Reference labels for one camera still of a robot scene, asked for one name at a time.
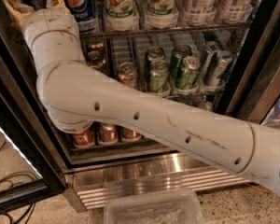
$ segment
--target screw hole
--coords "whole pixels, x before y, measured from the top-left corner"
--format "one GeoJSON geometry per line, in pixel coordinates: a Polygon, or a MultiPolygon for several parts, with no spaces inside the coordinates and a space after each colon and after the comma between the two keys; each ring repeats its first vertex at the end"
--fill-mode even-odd
{"type": "Polygon", "coordinates": [[[100,110],[100,103],[96,102],[96,103],[94,104],[94,110],[95,110],[95,111],[99,111],[99,110],[100,110]]]}
{"type": "Polygon", "coordinates": [[[236,161],[234,162],[234,164],[235,164],[235,165],[238,165],[238,164],[240,164],[241,161],[242,161],[241,158],[237,158],[236,161]]]}
{"type": "Polygon", "coordinates": [[[134,113],[133,119],[134,119],[134,120],[139,120],[139,118],[140,118],[140,114],[139,114],[139,112],[137,111],[136,113],[134,113]]]}
{"type": "Polygon", "coordinates": [[[186,143],[187,143],[187,144],[190,142],[190,139],[191,139],[190,136],[188,136],[188,137],[186,138],[186,143]]]}

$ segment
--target green soda can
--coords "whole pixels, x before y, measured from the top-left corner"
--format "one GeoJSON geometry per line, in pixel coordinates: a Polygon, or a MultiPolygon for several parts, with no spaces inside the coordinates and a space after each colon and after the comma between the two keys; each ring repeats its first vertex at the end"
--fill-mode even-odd
{"type": "Polygon", "coordinates": [[[173,79],[176,79],[178,68],[182,64],[185,57],[191,55],[192,49],[190,46],[184,44],[178,44],[175,46],[171,54],[169,65],[170,75],[173,79]]]}
{"type": "Polygon", "coordinates": [[[162,59],[165,60],[165,51],[163,48],[158,46],[153,46],[147,49],[145,54],[145,64],[144,64],[144,80],[149,85],[150,81],[150,66],[152,61],[162,59]]]}
{"type": "Polygon", "coordinates": [[[168,62],[160,59],[151,63],[148,92],[163,93],[167,91],[169,76],[168,66],[168,62]]]}
{"type": "Polygon", "coordinates": [[[198,58],[188,56],[177,71],[175,87],[179,90],[190,90],[194,87],[199,74],[201,62],[198,58]]]}

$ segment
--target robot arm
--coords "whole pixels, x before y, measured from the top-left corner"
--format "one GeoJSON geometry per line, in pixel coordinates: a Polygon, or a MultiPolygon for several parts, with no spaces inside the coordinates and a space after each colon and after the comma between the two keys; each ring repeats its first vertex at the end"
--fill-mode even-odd
{"type": "Polygon", "coordinates": [[[142,93],[89,68],[67,12],[38,10],[21,31],[35,59],[39,98],[60,130],[118,124],[280,196],[279,130],[142,93]]]}

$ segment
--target speckled floor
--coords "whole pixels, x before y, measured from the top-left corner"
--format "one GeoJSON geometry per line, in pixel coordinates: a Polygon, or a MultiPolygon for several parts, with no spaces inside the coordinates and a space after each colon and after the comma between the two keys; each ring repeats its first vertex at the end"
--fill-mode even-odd
{"type": "MultiPolygon", "coordinates": [[[[280,224],[280,198],[246,186],[198,193],[205,223],[280,224]]],[[[17,219],[27,207],[10,212],[17,219]]],[[[78,214],[64,196],[37,203],[28,223],[103,224],[104,210],[78,214]]]]}

